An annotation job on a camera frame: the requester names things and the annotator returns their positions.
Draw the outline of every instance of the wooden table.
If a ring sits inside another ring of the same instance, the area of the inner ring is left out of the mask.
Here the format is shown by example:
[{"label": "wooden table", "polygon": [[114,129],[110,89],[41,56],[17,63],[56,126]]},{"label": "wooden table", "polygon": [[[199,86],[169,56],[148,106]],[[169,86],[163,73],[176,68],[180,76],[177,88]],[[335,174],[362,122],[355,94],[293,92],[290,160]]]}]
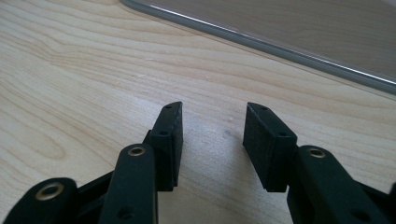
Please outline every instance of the wooden table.
[{"label": "wooden table", "polygon": [[396,180],[396,97],[132,11],[116,0],[0,2],[0,219],[36,183],[81,186],[182,101],[179,187],[160,223],[291,223],[242,147],[246,104],[357,180]]}]

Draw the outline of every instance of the glass edge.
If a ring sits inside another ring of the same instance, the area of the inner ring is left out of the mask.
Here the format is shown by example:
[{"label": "glass edge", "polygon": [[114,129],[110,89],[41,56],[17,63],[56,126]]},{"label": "glass edge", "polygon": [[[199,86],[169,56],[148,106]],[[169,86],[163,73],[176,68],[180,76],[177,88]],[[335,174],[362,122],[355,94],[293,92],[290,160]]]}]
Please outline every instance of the glass edge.
[{"label": "glass edge", "polygon": [[172,21],[180,25],[190,27],[192,29],[202,31],[211,35],[224,38],[226,40],[235,42],[247,46],[249,48],[257,49],[265,53],[275,55],[277,57],[289,60],[294,63],[299,63],[319,71],[341,77],[353,82],[360,83],[361,85],[371,87],[392,95],[396,95],[396,82],[389,80],[385,77],[379,77],[374,74],[369,74],[351,68],[338,63],[333,63],[328,60],[320,59],[306,53],[301,53],[292,49],[285,49],[280,46],[276,46],[267,42],[260,41],[258,39],[241,35],[231,30],[223,29],[216,25],[198,21],[193,18],[183,17],[182,15],[173,13],[171,11],[161,10],[156,7],[147,6],[141,3],[137,3],[132,0],[120,0],[125,6],[130,7],[134,10]]}]

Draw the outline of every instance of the glass panel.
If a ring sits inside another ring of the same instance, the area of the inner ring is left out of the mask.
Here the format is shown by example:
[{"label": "glass panel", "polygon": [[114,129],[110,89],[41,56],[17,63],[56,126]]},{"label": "glass panel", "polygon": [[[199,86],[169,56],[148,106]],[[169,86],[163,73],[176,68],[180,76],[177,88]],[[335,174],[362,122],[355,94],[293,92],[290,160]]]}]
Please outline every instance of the glass panel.
[{"label": "glass panel", "polygon": [[134,9],[396,94],[394,0],[121,0]]}]

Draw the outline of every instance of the black linkage arm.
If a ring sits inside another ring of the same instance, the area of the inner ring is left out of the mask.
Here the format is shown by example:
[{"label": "black linkage arm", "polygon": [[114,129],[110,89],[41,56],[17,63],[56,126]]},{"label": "black linkage arm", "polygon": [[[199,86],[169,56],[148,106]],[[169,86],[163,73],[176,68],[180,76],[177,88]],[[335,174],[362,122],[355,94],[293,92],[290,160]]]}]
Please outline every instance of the black linkage arm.
[{"label": "black linkage arm", "polygon": [[329,151],[296,143],[268,107],[247,104],[243,145],[268,192],[289,186],[294,223],[395,223],[395,185],[389,195],[363,186]]},{"label": "black linkage arm", "polygon": [[126,147],[114,172],[77,188],[45,180],[9,212],[5,223],[158,223],[157,191],[177,186],[183,145],[182,103],[163,107],[143,144]]}]

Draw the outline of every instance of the wood grain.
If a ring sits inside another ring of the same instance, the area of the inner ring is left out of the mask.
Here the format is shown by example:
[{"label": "wood grain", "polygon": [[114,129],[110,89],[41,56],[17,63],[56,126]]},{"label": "wood grain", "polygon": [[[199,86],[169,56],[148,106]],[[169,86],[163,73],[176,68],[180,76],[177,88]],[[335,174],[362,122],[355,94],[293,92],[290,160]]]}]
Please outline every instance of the wood grain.
[{"label": "wood grain", "polygon": [[161,223],[291,223],[242,147],[246,103],[357,180],[396,180],[395,97],[143,15],[118,1],[0,1],[0,219],[34,184],[85,184],[184,103],[179,187]]}]

